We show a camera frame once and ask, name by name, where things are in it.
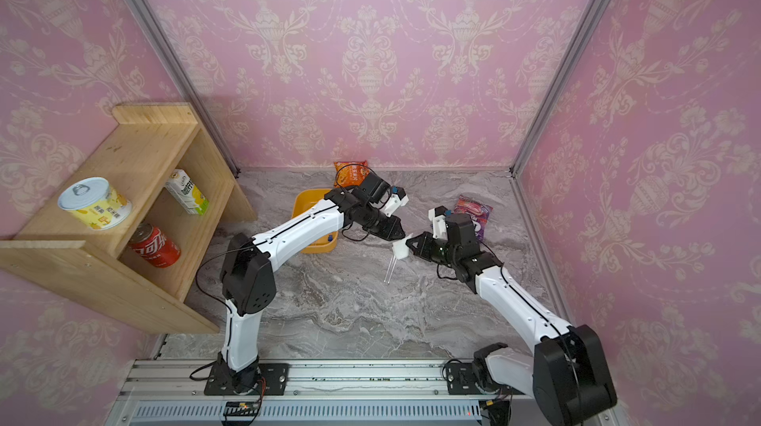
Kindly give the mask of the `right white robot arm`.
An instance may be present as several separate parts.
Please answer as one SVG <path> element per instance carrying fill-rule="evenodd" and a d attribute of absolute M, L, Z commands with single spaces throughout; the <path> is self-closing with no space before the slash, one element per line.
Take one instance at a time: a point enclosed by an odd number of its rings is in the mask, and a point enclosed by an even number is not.
<path fill-rule="evenodd" d="M 475 354 L 484 390 L 510 386 L 530 395 L 552 425 L 580 425 L 618 404 L 598 334 L 572 325 L 524 289 L 479 240 L 469 215 L 435 215 L 431 231 L 394 242 L 394 255 L 451 269 L 453 279 L 487 301 L 531 350 L 525 357 L 493 345 Z"/>

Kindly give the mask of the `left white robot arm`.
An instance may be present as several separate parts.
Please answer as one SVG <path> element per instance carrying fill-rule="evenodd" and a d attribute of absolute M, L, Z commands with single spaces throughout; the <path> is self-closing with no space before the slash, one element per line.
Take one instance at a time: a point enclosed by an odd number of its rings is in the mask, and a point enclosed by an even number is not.
<path fill-rule="evenodd" d="M 403 188 L 369 174 L 358 186 L 329 190 L 309 210 L 254 237 L 235 236 L 220 273 L 227 309 L 226 340 L 205 381 L 206 395 L 264 395 L 259 331 L 264 310 L 275 300 L 275 273 L 319 239 L 350 225 L 384 241 L 405 238 L 394 212 L 408 203 Z"/>

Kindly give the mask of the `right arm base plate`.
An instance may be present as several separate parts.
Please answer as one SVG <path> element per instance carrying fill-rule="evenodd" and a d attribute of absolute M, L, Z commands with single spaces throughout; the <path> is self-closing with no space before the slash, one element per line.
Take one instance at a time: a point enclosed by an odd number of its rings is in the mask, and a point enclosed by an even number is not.
<path fill-rule="evenodd" d="M 473 362 L 451 359 L 441 368 L 450 395 L 503 396 L 511 393 L 509 386 L 496 384 L 487 378 L 487 371 Z"/>

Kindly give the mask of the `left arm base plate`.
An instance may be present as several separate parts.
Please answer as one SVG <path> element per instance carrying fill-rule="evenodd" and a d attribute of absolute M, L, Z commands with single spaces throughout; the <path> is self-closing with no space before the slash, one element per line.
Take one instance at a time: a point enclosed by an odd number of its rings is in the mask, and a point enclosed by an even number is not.
<path fill-rule="evenodd" d="M 204 386 L 207 396 L 260 395 L 282 396 L 289 381 L 289 364 L 257 363 L 241 372 L 233 372 L 228 365 L 216 362 Z"/>

